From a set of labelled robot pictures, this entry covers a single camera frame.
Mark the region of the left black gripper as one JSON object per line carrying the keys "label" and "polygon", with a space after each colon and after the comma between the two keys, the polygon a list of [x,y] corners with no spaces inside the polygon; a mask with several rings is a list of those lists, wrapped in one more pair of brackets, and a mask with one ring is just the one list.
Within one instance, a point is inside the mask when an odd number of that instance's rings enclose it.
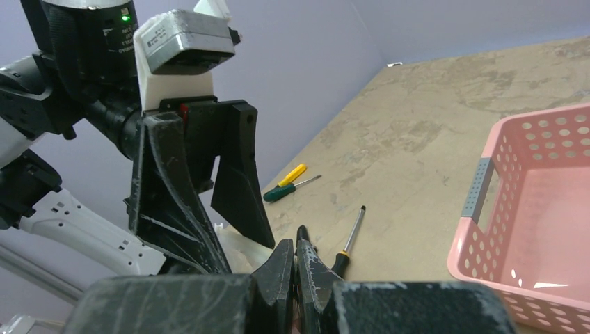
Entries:
{"label": "left black gripper", "polygon": [[255,161],[257,109],[245,101],[164,100],[143,117],[118,106],[117,146],[133,160],[129,229],[147,246],[196,273],[230,273],[197,194],[243,236],[267,248],[275,239]]}

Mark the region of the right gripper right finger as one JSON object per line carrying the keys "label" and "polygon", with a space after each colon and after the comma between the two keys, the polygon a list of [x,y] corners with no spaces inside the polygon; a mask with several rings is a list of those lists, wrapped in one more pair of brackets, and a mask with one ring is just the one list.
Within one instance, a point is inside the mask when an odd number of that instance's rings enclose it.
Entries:
{"label": "right gripper right finger", "polygon": [[479,283],[351,282],[299,241],[298,294],[304,333],[515,333],[495,292]]}

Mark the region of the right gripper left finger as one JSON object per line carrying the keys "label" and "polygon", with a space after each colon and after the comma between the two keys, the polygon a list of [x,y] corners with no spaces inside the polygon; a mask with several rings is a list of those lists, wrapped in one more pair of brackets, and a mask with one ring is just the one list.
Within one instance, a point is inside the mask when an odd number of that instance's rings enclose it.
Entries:
{"label": "right gripper left finger", "polygon": [[178,274],[101,280],[64,333],[290,333],[294,245],[283,239],[252,274]]}

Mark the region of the clear zip top bag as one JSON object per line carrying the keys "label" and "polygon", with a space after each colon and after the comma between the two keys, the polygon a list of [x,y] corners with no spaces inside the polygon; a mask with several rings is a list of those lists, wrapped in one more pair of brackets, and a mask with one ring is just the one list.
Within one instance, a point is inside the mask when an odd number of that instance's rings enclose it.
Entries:
{"label": "clear zip top bag", "polygon": [[250,274],[260,268],[271,256],[273,249],[238,233],[233,227],[214,224],[214,231],[232,273]]}

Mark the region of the pink plastic basket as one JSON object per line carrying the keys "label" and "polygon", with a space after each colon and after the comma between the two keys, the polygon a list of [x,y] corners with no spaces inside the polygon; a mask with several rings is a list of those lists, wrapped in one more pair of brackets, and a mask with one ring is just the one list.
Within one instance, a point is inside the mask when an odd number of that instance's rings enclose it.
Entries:
{"label": "pink plastic basket", "polygon": [[470,185],[447,269],[515,321],[589,332],[589,105],[503,118]]}

